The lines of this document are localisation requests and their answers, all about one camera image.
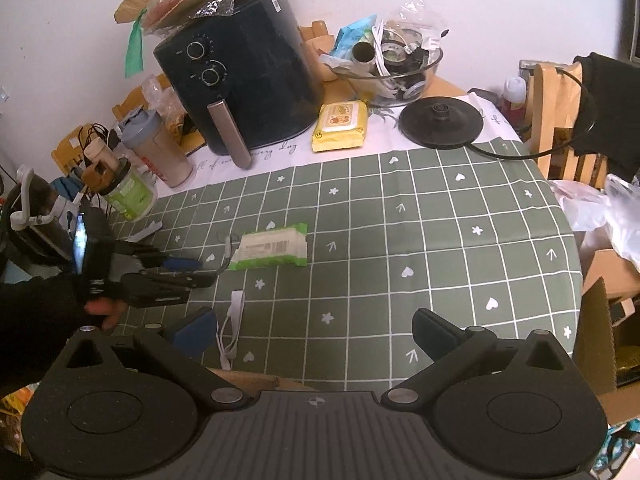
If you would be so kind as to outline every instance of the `white bottle cap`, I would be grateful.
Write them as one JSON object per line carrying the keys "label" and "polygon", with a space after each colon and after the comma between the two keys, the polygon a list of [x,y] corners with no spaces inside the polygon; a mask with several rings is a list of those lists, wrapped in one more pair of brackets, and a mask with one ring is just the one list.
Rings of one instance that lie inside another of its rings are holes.
{"label": "white bottle cap", "polygon": [[527,100],[527,83],[521,77],[510,77],[504,82],[503,97],[510,103],[523,103]]}

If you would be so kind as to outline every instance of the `green checkered tablecloth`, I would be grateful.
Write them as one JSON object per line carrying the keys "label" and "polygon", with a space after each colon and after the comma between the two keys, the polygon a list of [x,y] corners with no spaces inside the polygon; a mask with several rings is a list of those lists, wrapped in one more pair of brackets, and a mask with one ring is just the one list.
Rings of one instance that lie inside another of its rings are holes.
{"label": "green checkered tablecloth", "polygon": [[[482,147],[525,151],[501,139]],[[160,199],[137,224],[114,218],[114,232],[124,238],[159,219],[153,245],[211,269],[229,232],[308,224],[307,267],[228,271],[187,305],[130,310],[118,329],[170,324],[205,304],[222,322],[231,292],[243,289],[235,370],[385,391],[430,364],[411,335],[421,307],[501,337],[551,330],[574,346],[578,254],[533,161],[420,148],[288,168]],[[216,346],[202,362],[220,365]]]}

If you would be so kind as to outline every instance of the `gray lid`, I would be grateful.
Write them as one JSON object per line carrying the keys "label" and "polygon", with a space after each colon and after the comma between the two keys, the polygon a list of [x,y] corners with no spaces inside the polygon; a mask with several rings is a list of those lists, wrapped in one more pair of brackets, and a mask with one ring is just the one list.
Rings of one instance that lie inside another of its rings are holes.
{"label": "gray lid", "polygon": [[153,137],[162,127],[162,118],[155,110],[143,110],[139,106],[130,111],[120,122],[122,143],[130,150]]}

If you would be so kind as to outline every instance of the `yellow wet wipes package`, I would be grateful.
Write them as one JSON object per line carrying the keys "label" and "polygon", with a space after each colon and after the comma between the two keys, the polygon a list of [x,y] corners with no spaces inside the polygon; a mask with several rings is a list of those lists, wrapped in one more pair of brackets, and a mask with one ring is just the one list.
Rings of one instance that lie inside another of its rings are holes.
{"label": "yellow wet wipes package", "polygon": [[367,105],[362,101],[332,103],[320,108],[311,148],[314,152],[357,148],[367,133]]}

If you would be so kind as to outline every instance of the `metal screw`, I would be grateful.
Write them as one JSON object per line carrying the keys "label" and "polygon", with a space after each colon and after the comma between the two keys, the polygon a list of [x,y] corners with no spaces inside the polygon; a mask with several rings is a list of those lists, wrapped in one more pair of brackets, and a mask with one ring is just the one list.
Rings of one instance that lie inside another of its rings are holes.
{"label": "metal screw", "polygon": [[420,398],[416,392],[408,388],[394,388],[389,390],[386,396],[396,404],[411,404]]}
{"label": "metal screw", "polygon": [[218,388],[213,390],[211,398],[220,404],[233,404],[242,400],[242,392],[237,388]]}

